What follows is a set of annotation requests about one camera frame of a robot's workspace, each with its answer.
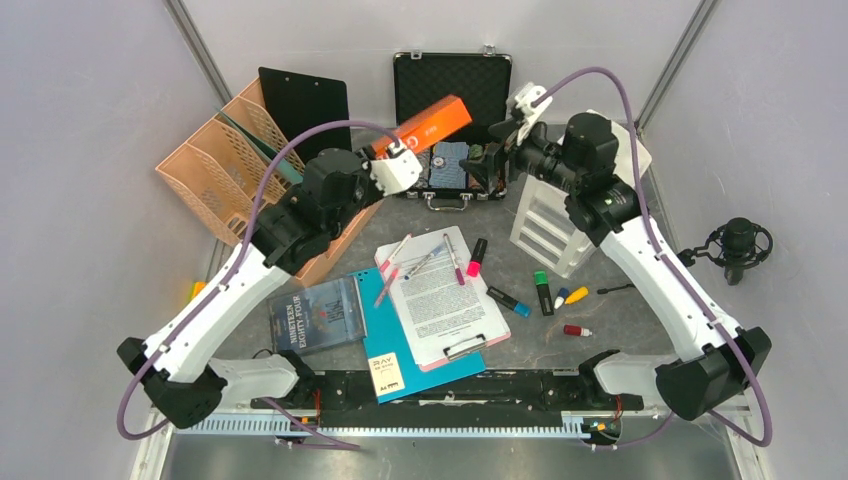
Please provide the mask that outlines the Nineteen Eighty-Four dark book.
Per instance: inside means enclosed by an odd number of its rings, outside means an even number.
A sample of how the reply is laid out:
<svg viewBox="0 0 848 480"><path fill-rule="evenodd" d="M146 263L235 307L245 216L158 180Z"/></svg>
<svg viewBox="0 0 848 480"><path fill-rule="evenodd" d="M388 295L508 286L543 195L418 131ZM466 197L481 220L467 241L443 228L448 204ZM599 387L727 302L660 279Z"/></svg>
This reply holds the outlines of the Nineteen Eighty-Four dark book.
<svg viewBox="0 0 848 480"><path fill-rule="evenodd" d="M367 335L359 282L343 277L266 301L273 349L306 355Z"/></svg>

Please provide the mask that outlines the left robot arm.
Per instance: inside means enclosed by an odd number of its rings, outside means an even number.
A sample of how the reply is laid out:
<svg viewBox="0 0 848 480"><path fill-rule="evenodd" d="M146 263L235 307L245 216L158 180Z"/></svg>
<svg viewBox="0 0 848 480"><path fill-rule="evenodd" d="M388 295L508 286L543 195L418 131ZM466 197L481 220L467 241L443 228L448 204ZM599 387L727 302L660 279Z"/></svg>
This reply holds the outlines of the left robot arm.
<svg viewBox="0 0 848 480"><path fill-rule="evenodd" d="M407 148L322 151L306 164L300 183L251 217L242 243L177 317L146 339L125 339L118 356L167 422L189 428L219 408L263 397L306 405L314 381L288 357L214 355L248 313L324 254L360 211L405 191L419 172Z"/></svg>

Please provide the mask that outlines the orange Good Morning book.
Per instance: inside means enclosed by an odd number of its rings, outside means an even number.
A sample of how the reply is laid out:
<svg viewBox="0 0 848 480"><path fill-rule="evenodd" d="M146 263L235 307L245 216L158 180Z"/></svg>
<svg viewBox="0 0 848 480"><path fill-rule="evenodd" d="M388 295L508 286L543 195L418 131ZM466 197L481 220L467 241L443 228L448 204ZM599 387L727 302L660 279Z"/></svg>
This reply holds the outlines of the orange Good Morning book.
<svg viewBox="0 0 848 480"><path fill-rule="evenodd" d="M471 114L463 100L448 95L403 122L393 133L415 154L420 154L471 123Z"/></svg>

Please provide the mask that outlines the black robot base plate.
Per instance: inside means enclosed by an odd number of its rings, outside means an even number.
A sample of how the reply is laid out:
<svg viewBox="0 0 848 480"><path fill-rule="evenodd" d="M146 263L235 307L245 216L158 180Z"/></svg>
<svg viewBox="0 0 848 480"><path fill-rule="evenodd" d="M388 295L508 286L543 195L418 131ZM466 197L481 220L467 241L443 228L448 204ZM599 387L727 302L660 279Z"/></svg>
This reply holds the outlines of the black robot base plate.
<svg viewBox="0 0 848 480"><path fill-rule="evenodd" d="M486 370L469 377L405 395L400 404L485 402L517 406L551 407L568 411L640 411L642 397L608 394L587 375L576 370ZM285 409L346 411L375 406L377 397L369 372L319 371L298 381L294 389L275 402Z"/></svg>

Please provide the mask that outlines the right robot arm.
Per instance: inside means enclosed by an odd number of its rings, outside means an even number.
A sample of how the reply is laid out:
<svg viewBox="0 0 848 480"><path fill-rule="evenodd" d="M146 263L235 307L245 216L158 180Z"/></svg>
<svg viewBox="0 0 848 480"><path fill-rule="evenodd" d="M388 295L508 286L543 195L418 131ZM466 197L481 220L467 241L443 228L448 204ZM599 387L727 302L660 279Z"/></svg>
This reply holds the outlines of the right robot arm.
<svg viewBox="0 0 848 480"><path fill-rule="evenodd" d="M659 362L650 380L678 417L715 415L725 401L752 390L769 428L771 412L757 375L772 342L760 327L743 328L719 307L666 247L638 181L616 174L616 123L588 111L573 116L561 142L528 118L488 128L493 145L467 166L481 184L488 173L524 172L565 194L575 227L614 261L652 308L670 337L674 360Z"/></svg>

